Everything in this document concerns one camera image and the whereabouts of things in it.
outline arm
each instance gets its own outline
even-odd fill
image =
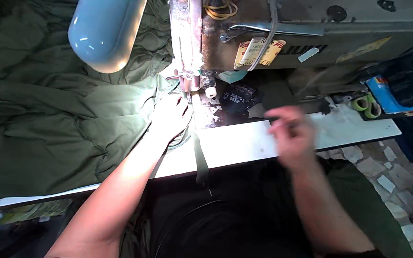
[[[192,112],[179,97],[164,97],[152,114],[150,131],[74,215],[46,257],[118,257],[120,236],[140,201],[146,182],[173,137]]]
[[[297,211],[316,252],[363,253],[374,245],[342,208],[316,161],[314,129],[296,107],[266,113],[279,119],[269,132],[278,142],[278,160],[290,170]]]

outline hand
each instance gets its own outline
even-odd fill
[[[278,160],[292,172],[310,170],[315,164],[313,139],[315,130],[304,113],[295,106],[275,108],[266,112],[267,117],[277,117],[268,132],[278,145]]]
[[[192,117],[192,110],[188,109],[186,99],[181,95],[167,95],[160,99],[152,113],[152,124],[149,133],[167,140],[167,144],[179,135]]]

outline white table top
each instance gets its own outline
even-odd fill
[[[363,121],[359,114],[344,104],[328,115],[308,115],[318,129],[316,148],[354,144],[400,135],[401,131],[392,119]],[[247,161],[276,157],[273,137],[267,134],[268,120],[237,124],[197,131],[200,144],[209,168],[222,167]],[[151,178],[161,178],[197,170],[193,141],[162,157],[160,167]],[[85,186],[49,196],[7,197],[0,199],[0,207],[20,202],[69,195],[95,190],[100,184]]]

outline yellow sticker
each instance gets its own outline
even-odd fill
[[[336,63],[340,63],[340,62],[346,61],[348,59],[351,59],[353,57],[369,53],[370,51],[377,50],[377,49],[381,48],[388,40],[390,40],[390,38],[391,37],[382,38],[382,39],[379,39],[375,42],[372,42],[372,43],[366,44],[364,46],[361,46],[355,51],[350,51],[350,52],[347,52],[345,54],[342,54],[341,56],[339,56],[339,58],[337,58]]]
[[[237,69],[238,67],[251,65],[264,47],[266,40],[266,38],[253,38],[251,41],[240,43],[237,56],[235,57],[234,68]],[[259,60],[259,63],[269,66],[285,44],[286,42],[284,40],[273,39],[261,60]]]
[[[242,60],[243,56],[245,55],[245,51],[248,48],[248,46],[250,45],[251,41],[246,41],[246,42],[242,42],[240,43],[240,45],[238,45],[238,50],[237,50],[237,56],[235,57],[235,63],[234,63],[234,69],[237,69],[240,66],[240,61]]]
[[[275,57],[280,52],[281,48],[286,44],[286,41],[281,39],[273,39],[265,51],[264,56],[259,60],[261,65],[269,66]]]

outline scissors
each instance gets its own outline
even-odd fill
[[[382,114],[382,107],[370,92],[364,97],[353,100],[352,107],[355,110],[364,111],[364,115],[369,119],[378,118]]]

